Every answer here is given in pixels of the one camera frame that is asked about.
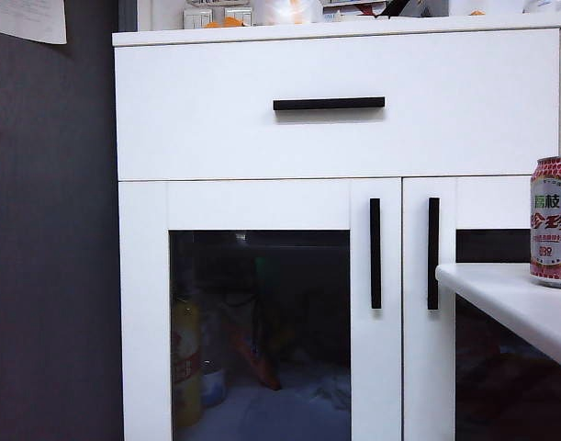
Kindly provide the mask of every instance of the yellow bottle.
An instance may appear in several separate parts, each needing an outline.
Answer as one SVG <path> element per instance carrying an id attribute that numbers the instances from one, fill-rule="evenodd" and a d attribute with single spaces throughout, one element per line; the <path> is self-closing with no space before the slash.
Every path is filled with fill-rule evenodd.
<path id="1" fill-rule="evenodd" d="M 172 402 L 174 430 L 200 420 L 202 405 L 200 311 L 192 300 L 172 307 Z"/>

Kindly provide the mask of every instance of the bag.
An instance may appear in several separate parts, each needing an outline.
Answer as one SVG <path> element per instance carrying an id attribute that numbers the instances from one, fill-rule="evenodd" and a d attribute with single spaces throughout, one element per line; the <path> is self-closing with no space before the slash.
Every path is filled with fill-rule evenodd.
<path id="1" fill-rule="evenodd" d="M 258 25 L 292 25 L 321 21 L 319 0 L 255 0 Z"/>

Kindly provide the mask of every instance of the can lid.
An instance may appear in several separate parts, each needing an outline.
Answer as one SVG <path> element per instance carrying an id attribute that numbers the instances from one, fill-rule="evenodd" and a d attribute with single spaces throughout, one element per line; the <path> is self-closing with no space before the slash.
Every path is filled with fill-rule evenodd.
<path id="1" fill-rule="evenodd" d="M 561 156 L 548 156 L 546 158 L 541 158 L 537 160 L 538 164 L 542 164 L 542 163 L 548 163 L 550 161 L 560 161 L 561 162 Z"/>

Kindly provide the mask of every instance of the glass cabinet door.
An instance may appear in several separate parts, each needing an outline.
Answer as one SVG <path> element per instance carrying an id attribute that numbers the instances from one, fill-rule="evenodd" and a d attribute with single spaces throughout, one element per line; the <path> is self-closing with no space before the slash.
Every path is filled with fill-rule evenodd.
<path id="1" fill-rule="evenodd" d="M 439 263 L 527 263 L 529 176 L 403 186 L 405 437 L 561 441 L 561 366 L 442 285 L 427 301 L 429 199 Z"/>
<path id="2" fill-rule="evenodd" d="M 126 439 L 399 441 L 400 190 L 122 183 Z"/>

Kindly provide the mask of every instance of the cabinet top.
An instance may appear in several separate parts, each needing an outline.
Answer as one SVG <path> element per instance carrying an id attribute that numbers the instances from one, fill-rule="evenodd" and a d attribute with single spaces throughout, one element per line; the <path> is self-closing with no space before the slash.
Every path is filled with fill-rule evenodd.
<path id="1" fill-rule="evenodd" d="M 113 45 L 118 48 L 537 28 L 561 28 L 561 13 L 478 17 L 400 17 L 390 20 L 315 23 L 310 25 L 121 32 L 113 34 Z"/>

